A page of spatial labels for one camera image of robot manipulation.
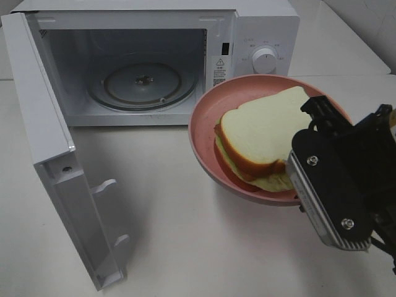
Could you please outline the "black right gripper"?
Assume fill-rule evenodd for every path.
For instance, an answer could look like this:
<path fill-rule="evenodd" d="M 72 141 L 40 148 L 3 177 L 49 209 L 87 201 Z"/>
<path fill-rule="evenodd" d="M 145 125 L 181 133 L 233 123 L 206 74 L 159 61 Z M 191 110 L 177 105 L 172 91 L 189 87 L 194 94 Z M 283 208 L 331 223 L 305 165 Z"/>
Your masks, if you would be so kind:
<path fill-rule="evenodd" d="M 395 226 L 395 110 L 380 105 L 352 125 L 327 96 L 311 97 L 300 110 L 308 129 L 330 136 L 347 192 L 337 200 L 337 226 Z"/>

